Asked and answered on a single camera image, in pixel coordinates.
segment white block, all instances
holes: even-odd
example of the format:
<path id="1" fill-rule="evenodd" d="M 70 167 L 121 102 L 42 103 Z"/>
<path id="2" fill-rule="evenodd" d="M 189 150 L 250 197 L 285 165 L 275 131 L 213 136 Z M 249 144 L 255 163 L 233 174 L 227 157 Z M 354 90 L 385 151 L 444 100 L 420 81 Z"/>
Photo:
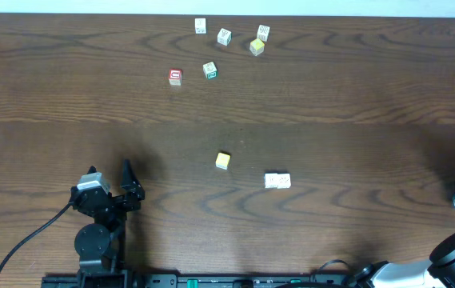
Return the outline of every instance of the white block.
<path id="1" fill-rule="evenodd" d="M 211 79 L 217 77 L 217 67 L 214 65 L 213 62 L 206 63 L 202 66 L 202 70 L 204 71 L 204 75 L 206 78 Z"/>
<path id="2" fill-rule="evenodd" d="M 206 19 L 195 18 L 195 33 L 205 34 L 206 33 Z"/>
<path id="3" fill-rule="evenodd" d="M 169 82 L 170 85 L 180 86 L 182 82 L 182 70 L 170 69 Z"/>
<path id="4" fill-rule="evenodd" d="M 265 51 L 265 43 L 261 41 L 261 39 L 256 38 L 250 43 L 250 52 L 254 56 L 258 56 L 259 54 L 263 53 Z"/>
<path id="5" fill-rule="evenodd" d="M 264 42 L 268 41 L 269 36 L 269 27 L 264 25 L 259 25 L 259 29 L 257 29 L 257 37 Z"/>
<path id="6" fill-rule="evenodd" d="M 265 174 L 265 188 L 278 188 L 278 174 L 266 173 Z"/>
<path id="7" fill-rule="evenodd" d="M 285 188 L 290 188 L 290 187 L 291 187 L 291 175 L 279 174 L 277 189 L 285 189 Z"/>
<path id="8" fill-rule="evenodd" d="M 229 45 L 229 42 L 231 39 L 231 33 L 229 30 L 221 28 L 220 32 L 218 32 L 217 38 L 218 38 L 218 43 L 227 46 L 227 45 Z"/>

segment wood grain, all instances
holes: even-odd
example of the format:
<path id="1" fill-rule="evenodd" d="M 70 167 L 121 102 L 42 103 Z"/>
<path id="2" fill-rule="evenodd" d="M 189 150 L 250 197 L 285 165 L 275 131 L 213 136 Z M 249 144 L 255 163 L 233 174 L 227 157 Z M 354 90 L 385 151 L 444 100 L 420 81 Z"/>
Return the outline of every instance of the wood grain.
<path id="1" fill-rule="evenodd" d="M 208 17 L 207 35 L 193 23 L 0 14 L 0 262 L 88 166 L 117 186 L 123 158 L 147 191 L 128 225 L 127 260 L 141 269 L 407 262 L 455 231 L 455 19 Z M 259 24 L 271 33 L 255 58 Z M 219 150 L 233 155 L 227 171 L 214 168 Z M 266 170 L 289 171 L 292 187 L 264 190 Z M 87 223 L 67 212 L 0 286 L 74 273 Z"/>

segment red block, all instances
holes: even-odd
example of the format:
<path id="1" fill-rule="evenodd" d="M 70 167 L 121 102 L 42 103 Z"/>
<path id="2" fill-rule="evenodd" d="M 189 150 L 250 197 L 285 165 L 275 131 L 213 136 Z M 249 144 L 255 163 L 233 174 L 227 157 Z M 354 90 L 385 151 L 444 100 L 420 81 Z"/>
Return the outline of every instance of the red block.
<path id="1" fill-rule="evenodd" d="M 170 69 L 169 72 L 170 85 L 181 85 L 182 82 L 182 70 Z"/>

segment small cube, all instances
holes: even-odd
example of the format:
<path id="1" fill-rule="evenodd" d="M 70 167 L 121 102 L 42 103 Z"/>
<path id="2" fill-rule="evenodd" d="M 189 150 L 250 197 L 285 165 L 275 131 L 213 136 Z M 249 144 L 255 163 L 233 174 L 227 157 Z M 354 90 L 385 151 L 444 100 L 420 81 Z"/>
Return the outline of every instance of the small cube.
<path id="1" fill-rule="evenodd" d="M 202 69 L 204 70 L 204 75 L 206 78 L 211 79 L 217 77 L 217 67 L 213 62 L 204 64 L 202 66 Z"/>
<path id="2" fill-rule="evenodd" d="M 264 42 L 268 41 L 269 36 L 269 27 L 264 25 L 259 25 L 259 29 L 257 30 L 257 38 L 261 39 Z"/>
<path id="3" fill-rule="evenodd" d="M 220 32 L 218 32 L 218 43 L 225 46 L 229 45 L 231 34 L 229 30 L 221 28 Z"/>
<path id="4" fill-rule="evenodd" d="M 216 165 L 218 168 L 222 168 L 227 170 L 227 166 L 229 165 L 230 155 L 218 153 Z"/>
<path id="5" fill-rule="evenodd" d="M 169 82 L 170 82 L 170 85 L 180 86 L 181 82 L 182 82 L 182 70 L 170 69 Z"/>
<path id="6" fill-rule="evenodd" d="M 279 174 L 277 189 L 285 189 L 291 187 L 291 175 Z"/>
<path id="7" fill-rule="evenodd" d="M 254 56 L 258 56 L 264 50 L 265 50 L 265 43 L 263 43 L 261 41 L 261 39 L 257 38 L 250 43 L 250 52 L 252 52 L 252 54 Z"/>
<path id="8" fill-rule="evenodd" d="M 206 19 L 205 18 L 195 18 L 195 33 L 196 34 L 205 34 L 206 33 Z"/>
<path id="9" fill-rule="evenodd" d="M 265 174 L 265 188 L 277 188 L 278 187 L 278 174 L 277 173 L 266 173 Z"/>

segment wire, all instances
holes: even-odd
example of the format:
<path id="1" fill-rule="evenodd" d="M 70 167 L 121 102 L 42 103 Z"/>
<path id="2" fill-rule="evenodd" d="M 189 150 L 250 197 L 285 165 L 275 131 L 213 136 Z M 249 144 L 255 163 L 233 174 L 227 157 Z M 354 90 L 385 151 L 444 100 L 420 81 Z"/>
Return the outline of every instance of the wire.
<path id="1" fill-rule="evenodd" d="M 3 259 L 2 264 L 0 264 L 0 273 L 2 272 L 2 269 L 5 266 L 5 264 L 9 261 L 10 257 L 12 257 L 12 255 L 14 255 L 14 253 L 16 253 L 16 251 L 19 248 L 21 248 L 21 246 L 23 246 L 23 244 L 28 242 L 30 239 L 35 237 L 37 234 L 41 233 L 45 228 L 47 228 L 49 225 L 53 224 L 53 222 L 57 221 L 57 219 L 60 218 L 60 216 L 62 216 L 62 214 L 64 214 L 67 211 L 67 209 L 69 209 L 69 207 L 71 207 L 72 205 L 73 205 L 72 202 L 67 203 L 67 205 L 62 210 L 60 210 L 60 212 L 58 212 L 58 214 L 56 214 L 51 220 L 49 220 L 46 224 L 42 225 L 39 229 L 37 229 L 32 234 L 28 235 L 26 238 L 24 238 L 22 241 L 20 241 L 20 243 L 17 244 L 16 247 L 14 247 L 8 253 L 7 256 L 5 256 L 5 259 Z"/>
<path id="2" fill-rule="evenodd" d="M 340 260 L 340 259 L 330 260 L 330 261 L 328 261 L 327 263 L 321 265 L 321 267 L 319 267 L 316 271 L 314 271 L 313 279 L 312 279 L 313 282 L 316 282 L 316 275 L 317 275 L 318 273 L 320 273 L 323 269 L 325 269 L 327 266 L 330 266 L 330 265 L 332 265 L 332 264 L 337 264 L 337 263 L 341 263 L 341 264 L 346 265 L 346 266 L 348 267 L 348 270 L 349 270 L 349 271 L 352 270 L 352 267 L 351 267 L 348 263 L 346 263 L 346 262 L 344 262 L 344 261 L 342 261 L 342 260 Z"/>

